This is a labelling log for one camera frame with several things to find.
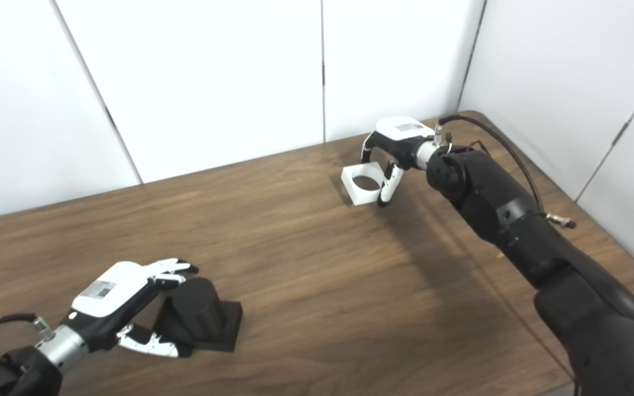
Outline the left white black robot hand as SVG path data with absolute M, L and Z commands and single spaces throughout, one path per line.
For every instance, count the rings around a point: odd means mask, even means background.
M 196 266 L 179 258 L 146 265 L 114 263 L 73 299 L 61 324 L 78 334 L 88 353 L 109 351 L 119 345 L 137 353 L 189 358 L 192 348 L 136 325 L 133 319 L 159 293 L 182 285 L 184 273 L 198 272 Z

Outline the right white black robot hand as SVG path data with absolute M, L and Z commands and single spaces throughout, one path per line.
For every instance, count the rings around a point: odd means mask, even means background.
M 369 163 L 374 149 L 392 156 L 384 171 L 377 204 L 387 206 L 405 171 L 412 168 L 424 171 L 430 156 L 442 146 L 440 127 L 430 128 L 408 116 L 389 116 L 378 120 L 370 135 L 363 141 L 360 162 Z

